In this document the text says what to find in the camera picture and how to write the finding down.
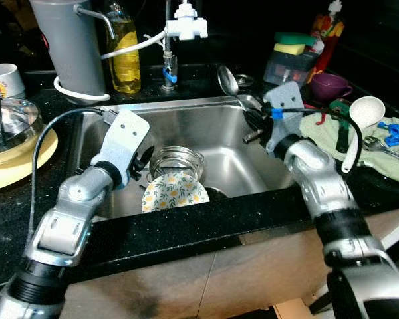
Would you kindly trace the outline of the clear glass jar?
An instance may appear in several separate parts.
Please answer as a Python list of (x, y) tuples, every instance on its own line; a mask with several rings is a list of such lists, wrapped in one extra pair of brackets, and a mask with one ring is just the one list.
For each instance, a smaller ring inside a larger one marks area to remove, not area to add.
[(147, 182), (152, 182), (166, 173), (186, 173), (201, 180), (205, 158), (184, 146), (166, 146), (154, 151), (149, 161)]

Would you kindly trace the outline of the round steel hole cover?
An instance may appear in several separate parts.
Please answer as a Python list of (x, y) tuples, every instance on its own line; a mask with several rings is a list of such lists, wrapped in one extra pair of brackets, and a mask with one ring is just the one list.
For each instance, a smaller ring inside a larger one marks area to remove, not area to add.
[(235, 74), (234, 78), (240, 88), (248, 88), (254, 85), (255, 80), (252, 76), (246, 74)]

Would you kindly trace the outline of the stainless steel sink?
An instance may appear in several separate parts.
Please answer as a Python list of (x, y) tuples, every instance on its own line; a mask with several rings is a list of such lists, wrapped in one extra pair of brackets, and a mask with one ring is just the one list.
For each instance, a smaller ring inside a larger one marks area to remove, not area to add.
[[(294, 184), (283, 162), (270, 157), (257, 141), (245, 144), (242, 137), (252, 133), (242, 108), (234, 98), (213, 97), (138, 104), (115, 104), (106, 110), (132, 110), (145, 119), (155, 151), (164, 146), (184, 146), (203, 154), (205, 166), (200, 182), (213, 195), (227, 198), (284, 189)], [(101, 149), (108, 130), (96, 114), (84, 114), (74, 130), (68, 176)], [(105, 219), (141, 215), (142, 195), (149, 182), (147, 168), (140, 181), (130, 179), (124, 189), (111, 193), (97, 210)]]

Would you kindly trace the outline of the floral print plate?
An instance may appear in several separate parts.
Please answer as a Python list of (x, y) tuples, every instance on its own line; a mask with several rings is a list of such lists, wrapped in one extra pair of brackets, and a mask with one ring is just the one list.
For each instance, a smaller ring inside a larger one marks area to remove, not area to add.
[(143, 213), (208, 203), (202, 183), (187, 173), (165, 173), (149, 183), (141, 201)]

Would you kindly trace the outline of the clear plastic sponge container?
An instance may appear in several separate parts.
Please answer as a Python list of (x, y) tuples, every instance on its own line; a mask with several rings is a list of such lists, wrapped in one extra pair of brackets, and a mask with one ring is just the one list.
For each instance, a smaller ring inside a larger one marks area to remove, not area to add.
[(299, 87), (303, 87), (309, 79), (316, 58), (317, 55), (309, 51), (293, 56), (273, 49), (273, 54), (267, 61), (263, 81), (276, 85), (296, 82)]

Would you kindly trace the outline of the yellow sponge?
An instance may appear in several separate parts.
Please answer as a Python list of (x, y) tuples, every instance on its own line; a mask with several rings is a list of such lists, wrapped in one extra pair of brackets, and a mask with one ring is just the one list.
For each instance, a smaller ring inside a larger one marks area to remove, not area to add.
[(282, 45), (282, 43), (275, 43), (273, 50), (283, 53), (297, 56), (302, 54), (306, 49), (306, 45)]

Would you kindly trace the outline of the purple cup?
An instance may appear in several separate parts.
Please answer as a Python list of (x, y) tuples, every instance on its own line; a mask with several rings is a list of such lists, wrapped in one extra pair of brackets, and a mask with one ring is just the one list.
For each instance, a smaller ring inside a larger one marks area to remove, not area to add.
[(335, 74), (318, 73), (310, 82), (312, 97), (319, 102), (331, 102), (352, 93), (347, 79)]

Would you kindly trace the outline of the yellow oil bottle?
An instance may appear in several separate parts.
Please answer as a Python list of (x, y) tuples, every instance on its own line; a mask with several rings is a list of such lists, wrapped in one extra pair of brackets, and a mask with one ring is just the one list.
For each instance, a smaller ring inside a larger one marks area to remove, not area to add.
[[(124, 12), (122, 3), (117, 0), (106, 0), (105, 15), (114, 28), (116, 39), (106, 40), (108, 53), (138, 44), (138, 35), (133, 19)], [(115, 91), (133, 95), (141, 89), (140, 55), (138, 51), (114, 56), (108, 60), (112, 85)]]

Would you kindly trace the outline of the red printed pouch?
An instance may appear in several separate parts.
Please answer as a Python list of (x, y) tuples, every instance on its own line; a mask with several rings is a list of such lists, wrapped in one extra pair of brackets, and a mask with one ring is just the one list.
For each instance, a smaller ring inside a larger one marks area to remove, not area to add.
[(338, 15), (342, 10), (342, 0), (333, 0), (328, 6), (327, 13), (316, 16), (310, 35), (315, 42), (309, 52), (316, 54), (317, 58), (312, 67), (312, 75), (323, 73), (330, 62), (336, 49), (340, 34), (344, 30), (344, 22)]

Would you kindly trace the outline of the white tap filter attachment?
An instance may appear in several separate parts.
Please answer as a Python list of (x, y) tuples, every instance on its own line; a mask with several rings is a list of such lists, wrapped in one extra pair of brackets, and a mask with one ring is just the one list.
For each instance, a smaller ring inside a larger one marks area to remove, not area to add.
[(208, 37), (208, 23), (198, 16), (198, 12), (188, 0), (182, 0), (175, 10), (173, 19), (167, 19), (165, 34), (167, 37), (177, 37), (181, 41), (192, 40), (194, 37)]

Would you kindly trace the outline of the white plastic ladle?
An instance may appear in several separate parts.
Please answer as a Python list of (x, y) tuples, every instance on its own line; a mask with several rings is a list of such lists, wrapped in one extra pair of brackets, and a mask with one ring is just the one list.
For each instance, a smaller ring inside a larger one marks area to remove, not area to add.
[[(381, 122), (385, 111), (385, 104), (379, 98), (363, 96), (362, 98), (357, 98), (351, 104), (349, 115), (357, 127), (363, 130)], [(342, 162), (343, 173), (349, 173), (358, 161), (356, 155), (358, 155), (358, 147), (360, 146), (359, 139), (357, 137), (352, 140), (351, 150)]]

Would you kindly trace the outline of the wide steel bowl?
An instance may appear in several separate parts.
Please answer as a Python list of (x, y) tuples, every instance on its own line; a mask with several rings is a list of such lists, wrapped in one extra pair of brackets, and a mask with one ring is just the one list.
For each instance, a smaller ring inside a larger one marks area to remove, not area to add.
[(25, 98), (2, 98), (2, 109), (6, 146), (0, 152), (20, 146), (23, 142), (38, 136), (43, 127), (38, 106)]

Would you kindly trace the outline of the light green cloth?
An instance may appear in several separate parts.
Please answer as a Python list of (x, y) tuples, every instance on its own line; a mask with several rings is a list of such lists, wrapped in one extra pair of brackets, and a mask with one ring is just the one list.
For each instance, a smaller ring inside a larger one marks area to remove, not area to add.
[[(345, 154), (336, 150), (339, 123), (329, 117), (325, 119), (323, 124), (318, 125), (317, 122), (321, 118), (321, 114), (303, 116), (300, 123), (300, 131), (302, 131), (303, 136), (314, 140), (318, 147), (332, 155), (333, 158), (342, 161), (345, 158)], [(379, 173), (399, 182), (399, 160), (387, 153), (364, 150), (357, 165), (358, 167), (374, 168)]]

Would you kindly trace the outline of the blue plastic clip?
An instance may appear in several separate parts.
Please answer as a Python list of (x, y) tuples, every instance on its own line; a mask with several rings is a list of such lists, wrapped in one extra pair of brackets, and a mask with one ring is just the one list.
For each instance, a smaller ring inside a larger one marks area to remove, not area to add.
[(387, 146), (392, 147), (399, 145), (399, 124), (385, 124), (385, 122), (379, 122), (378, 127), (389, 131), (389, 136), (384, 139)]

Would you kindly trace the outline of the beige cabinet door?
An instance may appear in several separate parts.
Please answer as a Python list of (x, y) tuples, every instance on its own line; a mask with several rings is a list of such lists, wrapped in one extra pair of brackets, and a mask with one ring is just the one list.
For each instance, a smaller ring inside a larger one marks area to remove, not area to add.
[(227, 318), (289, 300), (313, 303), (327, 292), (323, 246), (312, 226), (260, 231), (212, 253), (199, 302), (200, 319)]

